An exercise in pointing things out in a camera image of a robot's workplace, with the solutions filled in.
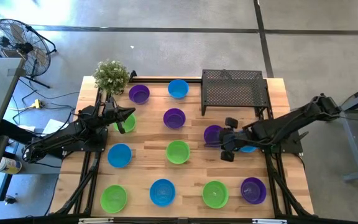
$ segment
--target wooden table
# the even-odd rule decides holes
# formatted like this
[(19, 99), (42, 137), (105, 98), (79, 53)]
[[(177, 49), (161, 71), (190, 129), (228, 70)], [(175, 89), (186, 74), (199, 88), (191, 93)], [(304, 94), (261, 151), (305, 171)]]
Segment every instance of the wooden table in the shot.
[[(284, 81), (281, 78), (268, 78), (268, 90), (274, 117), (290, 111)], [(250, 218), (273, 217), (272, 199), (265, 157), (260, 151), (236, 153), (234, 162), (220, 160), (220, 151), (204, 147), (203, 133), (207, 126), (224, 126), (228, 116), (239, 120), (239, 126), (256, 121), (253, 108), (208, 107), (205, 116), (201, 115), (200, 84), (190, 83), (190, 90), (182, 100), (175, 100), (168, 94), (167, 83), (147, 83), (150, 99), (145, 105), (135, 105), (128, 97), (129, 84), (121, 96), (115, 96), (123, 107), (136, 107), (136, 128), (133, 132), (120, 134), (113, 126), (109, 127), (106, 149), (123, 142), (132, 149), (131, 163), (121, 169), (109, 165), (107, 150), (102, 153), (92, 216), (114, 217), (219, 217)], [(84, 77), (78, 99), (77, 110), (94, 105), (97, 89), (92, 77)], [(162, 121), (163, 114), (170, 108), (180, 108), (186, 114), (186, 123), (179, 130), (168, 129)], [(182, 165), (171, 164), (165, 157), (165, 148), (170, 141), (181, 139), (191, 148), (190, 159)], [(55, 189), (51, 212), (58, 210), (67, 201), (78, 185), (84, 154), (75, 152), (62, 164)], [(292, 154), (283, 155), (287, 185), (304, 208), (313, 213), (305, 172), (299, 158)], [(247, 203), (240, 193), (242, 181), (247, 177), (257, 177), (267, 188), (267, 198), (260, 205)], [(168, 207), (158, 207), (149, 196), (150, 186), (158, 179), (169, 179), (177, 191), (175, 201)], [(211, 180), (220, 180), (229, 190), (229, 201), (223, 208), (212, 209), (201, 198), (203, 186)], [(127, 191), (127, 204), (119, 213), (106, 213), (100, 206), (100, 196), (106, 187), (122, 185)], [(278, 190), (280, 208), (284, 211), (281, 191)], [(84, 208), (88, 194), (85, 189)]]

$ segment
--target concrete floor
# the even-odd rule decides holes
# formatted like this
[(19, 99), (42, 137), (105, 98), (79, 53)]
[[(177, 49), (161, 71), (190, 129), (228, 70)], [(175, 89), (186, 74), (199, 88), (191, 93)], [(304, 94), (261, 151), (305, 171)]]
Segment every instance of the concrete floor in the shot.
[[(260, 6), (266, 29), (358, 30), (358, 0), (260, 0)], [(0, 0), (2, 17), (56, 26), (257, 28), (252, 0)], [(106, 58), (122, 61), (139, 75), (199, 76), (203, 68), (261, 70), (266, 75), (258, 34), (40, 33), (58, 48), (49, 70), (39, 77), (53, 88), (37, 87), (48, 96), (78, 91), (82, 77)], [(284, 78), (292, 108), (321, 92), (340, 104), (358, 90), (358, 35), (267, 35), (267, 43), (274, 76)], [(20, 99), (29, 92), (20, 83), (14, 96)], [(76, 100), (71, 95), (53, 102), (75, 106)], [(9, 111), (5, 118), (13, 115)], [(21, 123), (43, 128), (49, 119), (64, 121), (67, 115), (68, 110), (30, 111)], [(304, 131), (310, 132), (302, 144), (315, 213), (358, 221), (358, 181), (342, 181), (356, 171), (342, 125), (313, 123)], [(0, 218), (43, 215), (55, 181), (56, 175), (15, 176), (8, 194), (25, 199), (6, 206), (0, 202), (0, 210), (9, 213)]]

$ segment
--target white container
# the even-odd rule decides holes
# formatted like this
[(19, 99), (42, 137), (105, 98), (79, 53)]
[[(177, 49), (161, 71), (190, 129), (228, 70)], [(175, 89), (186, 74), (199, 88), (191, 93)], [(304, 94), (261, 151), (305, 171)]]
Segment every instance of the white container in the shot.
[(22, 169), (22, 163), (14, 159), (3, 157), (0, 162), (0, 172), (17, 174)]

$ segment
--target bowl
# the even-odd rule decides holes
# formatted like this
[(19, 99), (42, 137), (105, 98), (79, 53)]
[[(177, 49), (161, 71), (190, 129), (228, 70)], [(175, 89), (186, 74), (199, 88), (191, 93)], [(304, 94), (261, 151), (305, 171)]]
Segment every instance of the bowl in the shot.
[(165, 112), (163, 121), (168, 128), (178, 129), (185, 124), (186, 115), (182, 110), (178, 108), (172, 108)]
[(258, 147), (255, 147), (255, 146), (244, 146), (244, 147), (241, 147), (240, 148), (240, 151), (241, 152), (254, 152), (256, 149), (258, 149)]
[(256, 177), (246, 178), (241, 184), (241, 195), (251, 204), (260, 204), (266, 198), (266, 186)]
[(107, 159), (113, 167), (123, 168), (131, 161), (132, 151), (129, 146), (125, 144), (116, 144), (109, 150)]
[(203, 200), (211, 208), (222, 208), (229, 200), (229, 192), (222, 182), (213, 180), (204, 186)]
[(127, 192), (120, 185), (112, 185), (106, 188), (100, 197), (100, 205), (108, 213), (121, 211), (127, 203)]
[(167, 179), (160, 179), (150, 188), (150, 199), (160, 207), (170, 205), (175, 199), (175, 186)]
[(208, 126), (204, 131), (204, 140), (205, 143), (208, 145), (212, 145), (210, 147), (219, 147), (219, 132), (223, 128), (219, 125), (211, 125)]
[(174, 99), (183, 99), (189, 92), (189, 84), (184, 80), (172, 80), (168, 85), (168, 92)]
[[(129, 132), (131, 132), (131, 131), (133, 131), (135, 129), (135, 126), (136, 126), (136, 117), (132, 113), (131, 115), (129, 115), (129, 117), (122, 124), (122, 127), (124, 128), (125, 133), (129, 133)], [(117, 123), (114, 123), (114, 129), (119, 131)]]
[(136, 85), (129, 90), (129, 99), (138, 105), (146, 103), (149, 96), (150, 90), (145, 85)]
[(184, 141), (175, 140), (167, 146), (166, 154), (171, 163), (182, 164), (190, 158), (190, 147)]

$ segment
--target green plant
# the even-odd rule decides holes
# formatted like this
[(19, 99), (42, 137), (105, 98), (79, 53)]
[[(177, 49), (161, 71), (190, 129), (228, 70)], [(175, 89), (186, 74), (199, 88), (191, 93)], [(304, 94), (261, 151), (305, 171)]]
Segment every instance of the green plant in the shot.
[(129, 82), (129, 73), (126, 67), (118, 61), (106, 60), (99, 62), (98, 68), (93, 73), (95, 84), (107, 91), (120, 95), (124, 92), (125, 86)]

